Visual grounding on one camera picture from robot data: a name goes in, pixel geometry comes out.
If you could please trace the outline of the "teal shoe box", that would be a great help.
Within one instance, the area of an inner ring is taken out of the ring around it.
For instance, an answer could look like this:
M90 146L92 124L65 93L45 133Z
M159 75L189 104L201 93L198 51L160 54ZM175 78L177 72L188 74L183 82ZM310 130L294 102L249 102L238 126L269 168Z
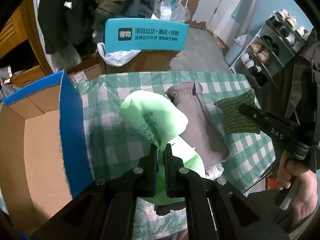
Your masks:
M189 25L151 18L113 18L105 23L105 51L182 51Z

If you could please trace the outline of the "grey shoe rack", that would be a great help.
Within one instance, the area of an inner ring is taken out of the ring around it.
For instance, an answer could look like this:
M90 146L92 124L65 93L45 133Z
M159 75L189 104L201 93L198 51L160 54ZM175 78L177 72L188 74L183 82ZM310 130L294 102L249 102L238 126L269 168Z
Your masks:
M282 70L306 44L310 31L286 9L273 11L245 44L230 69L243 74L254 89L261 88Z

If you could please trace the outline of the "blue-rimmed cardboard box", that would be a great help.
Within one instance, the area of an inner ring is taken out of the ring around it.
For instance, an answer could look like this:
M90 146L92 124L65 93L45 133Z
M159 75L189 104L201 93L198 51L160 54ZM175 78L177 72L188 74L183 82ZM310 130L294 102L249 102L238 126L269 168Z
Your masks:
M92 181L83 103L65 72L3 100L1 192L15 229L35 231Z

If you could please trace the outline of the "black hanging coat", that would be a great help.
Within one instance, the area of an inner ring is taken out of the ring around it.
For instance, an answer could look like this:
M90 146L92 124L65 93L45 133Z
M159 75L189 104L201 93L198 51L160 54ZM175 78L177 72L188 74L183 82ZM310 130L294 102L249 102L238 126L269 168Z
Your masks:
M38 22L47 54L73 45L81 57L95 52L94 0L40 0Z

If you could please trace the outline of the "brown cardboard box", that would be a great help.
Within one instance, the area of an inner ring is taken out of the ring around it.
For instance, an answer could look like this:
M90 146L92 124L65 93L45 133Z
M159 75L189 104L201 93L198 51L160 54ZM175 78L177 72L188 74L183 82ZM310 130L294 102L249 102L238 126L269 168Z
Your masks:
M121 67L106 65L107 74L130 73L130 72L158 72L168 71L173 58L182 56L184 51L141 51L131 61Z

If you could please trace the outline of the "grey fleece mitten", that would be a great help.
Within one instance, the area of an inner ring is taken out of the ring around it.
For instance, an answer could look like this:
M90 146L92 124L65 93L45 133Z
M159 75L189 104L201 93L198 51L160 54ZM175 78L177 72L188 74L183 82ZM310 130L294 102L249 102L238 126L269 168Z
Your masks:
M214 124L201 96L203 88L197 81L171 86L166 92L172 103L188 118L186 130L181 134L200 155L204 168L212 168L224 162L230 154L223 135Z

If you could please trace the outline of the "white plastic bag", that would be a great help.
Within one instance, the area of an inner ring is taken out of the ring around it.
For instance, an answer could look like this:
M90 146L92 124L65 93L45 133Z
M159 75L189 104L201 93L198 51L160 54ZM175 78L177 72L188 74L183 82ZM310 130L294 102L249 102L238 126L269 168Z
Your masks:
M99 42L97 44L97 50L100 57L103 61L113 67L122 67L123 65L129 63L134 59L139 53L140 50L129 50L129 51L116 51L112 53L107 53L105 51L105 44Z

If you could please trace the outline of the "light green soft pouch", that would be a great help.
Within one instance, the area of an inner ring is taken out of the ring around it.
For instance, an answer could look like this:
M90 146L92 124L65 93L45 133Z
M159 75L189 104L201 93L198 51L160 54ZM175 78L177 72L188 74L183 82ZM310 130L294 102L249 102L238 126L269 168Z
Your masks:
M153 198L144 198L155 205L167 205L184 201L184 198L169 198L165 190L164 150L171 145L173 156L179 157L183 165L205 177L203 160L181 134L186 130L188 118L161 94L137 90L121 104L120 116L141 136L157 147L157 185Z

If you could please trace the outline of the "green knitted cloth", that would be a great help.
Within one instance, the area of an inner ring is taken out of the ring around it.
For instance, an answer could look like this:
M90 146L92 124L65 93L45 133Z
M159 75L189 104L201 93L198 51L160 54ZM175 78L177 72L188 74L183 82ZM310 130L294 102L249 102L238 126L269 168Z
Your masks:
M255 108L254 99L254 90L250 89L239 96L224 98L214 103L222 111L222 127L225 134L260 133L260 128L256 122L239 112L239 106L242 104Z

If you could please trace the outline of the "white cloth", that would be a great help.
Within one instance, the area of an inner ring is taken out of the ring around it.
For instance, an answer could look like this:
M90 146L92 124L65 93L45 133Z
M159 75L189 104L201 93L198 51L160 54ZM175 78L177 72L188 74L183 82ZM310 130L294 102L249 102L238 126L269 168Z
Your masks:
M210 180L216 180L217 178L221 177L223 172L224 168L221 163L205 168L206 178Z

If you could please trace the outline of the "black sock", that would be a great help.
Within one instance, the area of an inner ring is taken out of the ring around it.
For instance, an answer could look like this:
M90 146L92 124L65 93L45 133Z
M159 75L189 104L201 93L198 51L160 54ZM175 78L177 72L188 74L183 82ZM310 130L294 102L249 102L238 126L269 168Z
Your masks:
M155 205L154 211L158 216L168 215L171 211L180 211L185 208L185 201L176 202L167 205Z

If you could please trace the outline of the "light blue trash bin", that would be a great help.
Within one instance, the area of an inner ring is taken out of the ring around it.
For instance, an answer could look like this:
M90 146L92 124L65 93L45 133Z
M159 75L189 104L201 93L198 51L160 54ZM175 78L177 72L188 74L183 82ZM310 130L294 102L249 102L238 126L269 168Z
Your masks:
M241 54L242 51L243 51L243 46L241 46L234 40L232 45L229 47L227 53L224 56L225 62L229 66L231 66L236 60L236 58Z

